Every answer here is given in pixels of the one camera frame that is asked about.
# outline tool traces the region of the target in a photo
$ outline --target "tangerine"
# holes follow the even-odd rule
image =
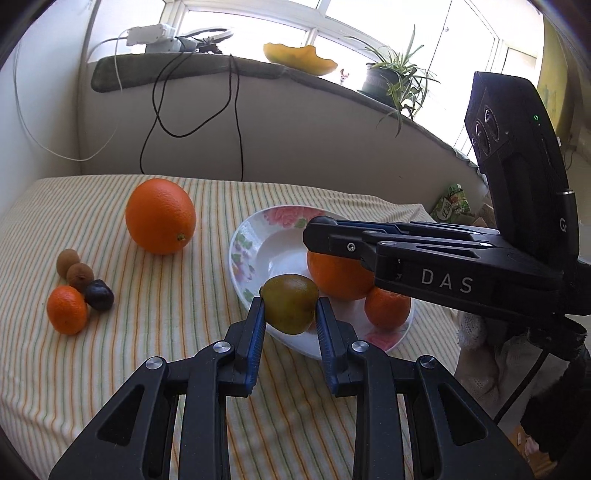
[[[46,310],[53,328],[65,335],[74,335],[86,325],[88,308],[82,293],[74,287],[62,285],[53,290]]]
[[[359,300],[374,286],[374,274],[358,260],[308,251],[308,270],[322,292],[338,300]]]
[[[394,330],[406,322],[410,302],[410,297],[374,287],[365,299],[365,314],[377,328]]]

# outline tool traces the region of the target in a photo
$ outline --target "plate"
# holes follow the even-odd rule
[[[230,241],[229,262],[232,284],[242,304],[248,309],[259,289],[271,277],[296,273],[310,277],[306,263],[307,248],[303,241],[304,227],[310,219],[327,215],[338,220],[345,218],[310,206],[284,205],[254,213],[238,227]],[[397,330],[384,332],[376,329],[363,311],[365,299],[340,301],[330,298],[339,320],[349,322],[357,336],[373,343],[385,352],[396,347],[407,334],[414,317],[415,299],[411,299],[406,322]],[[299,335],[288,335],[267,324],[267,332],[295,351],[320,359],[316,330]]]

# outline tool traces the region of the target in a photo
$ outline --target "bed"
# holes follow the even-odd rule
[[[355,220],[430,220],[421,205],[367,195],[168,177],[193,199],[197,230],[181,252],[158,257],[133,243],[124,221],[127,198],[147,178],[39,180],[0,221],[0,426],[42,480],[148,357],[192,356],[243,319],[226,259],[234,230],[249,215],[300,204]],[[65,248],[77,249],[116,298],[112,310],[92,313],[86,328],[69,337],[53,330],[44,305],[63,282],[55,261]],[[459,355],[453,311],[417,303],[411,331],[392,355],[415,360],[430,353],[453,372]],[[181,402],[177,422],[182,408]],[[172,478],[179,437],[176,428]],[[354,438],[354,399],[333,398],[319,362],[267,336],[254,393],[228,401],[232,478],[350,478]],[[407,436],[404,444],[410,470]]]

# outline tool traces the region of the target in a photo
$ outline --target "white wall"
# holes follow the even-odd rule
[[[116,38],[123,30],[131,27],[154,25],[160,21],[164,0],[101,0],[92,25],[89,51],[102,40]],[[125,40],[119,41],[117,53],[130,53],[131,47]],[[115,42],[98,47],[90,60],[98,60],[115,53]]]
[[[569,186],[574,190],[577,199],[579,221],[591,226],[591,165],[578,153],[566,152],[566,166]]]
[[[234,76],[233,92],[236,92]],[[152,85],[97,93],[85,81],[80,113],[81,147],[96,151],[84,174],[139,173],[139,154],[154,121]],[[176,133],[188,132],[228,99],[228,74],[171,80],[162,119]],[[460,183],[473,207],[486,186],[476,170],[418,128],[380,120],[384,114],[352,100],[302,85],[241,76],[238,115],[244,147],[245,181],[289,183],[379,196],[394,203],[433,207],[450,183]],[[149,174],[240,180],[240,150],[233,102],[187,138],[171,138],[157,127],[145,150]]]
[[[57,0],[21,40],[18,91],[29,129],[43,145],[78,155],[76,87],[92,2]],[[14,52],[0,70],[0,216],[35,180],[80,174],[80,165],[34,145],[18,117],[12,82]]]
[[[532,57],[542,53],[544,21],[528,0],[471,1],[508,47]]]

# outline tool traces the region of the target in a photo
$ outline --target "windowsill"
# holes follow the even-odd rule
[[[151,85],[156,80],[156,77],[162,68],[173,56],[177,55],[178,53],[118,55],[117,66],[121,76],[121,85],[124,89],[142,85]],[[395,112],[391,107],[384,105],[377,100],[373,100],[355,90],[348,89],[344,86],[337,85],[336,83],[309,75],[299,70],[284,67],[277,63],[266,63],[239,57],[235,57],[235,60],[240,76],[243,77],[254,77],[266,80],[288,78],[301,85],[339,95],[352,102],[360,103],[361,105],[381,112],[384,115]],[[227,72],[228,65],[229,57],[226,55],[194,53],[191,55],[191,58],[184,61],[183,64],[174,71],[170,76],[170,79],[174,80]],[[112,56],[104,57],[96,63],[96,68],[93,72],[90,85],[95,92],[99,93],[113,92],[119,89]],[[421,131],[423,135],[429,137],[441,147],[454,152],[457,158],[467,162],[474,168],[478,167],[471,163],[464,154],[445,143],[439,137],[433,135],[421,125],[404,116],[402,117],[402,121],[404,123],[403,128],[411,127]]]

